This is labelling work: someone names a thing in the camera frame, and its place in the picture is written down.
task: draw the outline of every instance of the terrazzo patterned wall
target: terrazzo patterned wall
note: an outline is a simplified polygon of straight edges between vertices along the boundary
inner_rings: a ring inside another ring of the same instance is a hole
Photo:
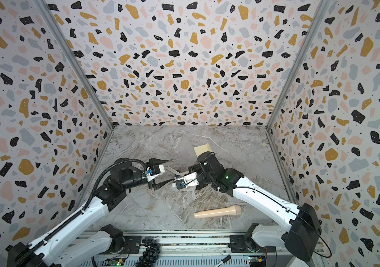
[[[380,0],[331,2],[280,108],[271,133],[331,265],[380,267]]]
[[[263,125],[315,0],[49,0],[115,125]]]
[[[74,211],[107,134],[33,3],[0,0],[0,267]]]

